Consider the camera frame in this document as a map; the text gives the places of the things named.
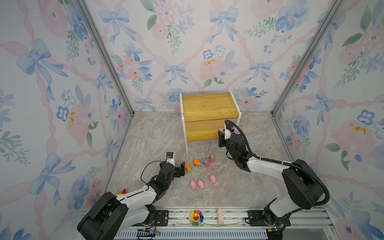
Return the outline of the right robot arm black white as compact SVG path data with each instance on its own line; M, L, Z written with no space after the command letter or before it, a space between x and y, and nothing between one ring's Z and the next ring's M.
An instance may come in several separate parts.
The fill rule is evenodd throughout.
M281 162L254 156L247 148L241 134L220 129L219 147L226 148L228 158L246 172L265 174L284 182L287 193L273 199L257 217L248 217L247 222L262 222L267 226L282 230L290 216L301 210L325 204L330 199L326 185L316 176L303 160Z

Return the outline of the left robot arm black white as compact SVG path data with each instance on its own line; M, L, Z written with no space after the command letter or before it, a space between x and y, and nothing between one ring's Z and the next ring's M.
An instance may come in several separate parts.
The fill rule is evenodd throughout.
M78 232L86 240L112 240L128 227L154 224L153 204L165 195L174 178L185 176L185 165L182 162L176 167L172 160L160 162L159 174L141 189L123 195L103 194L78 223Z

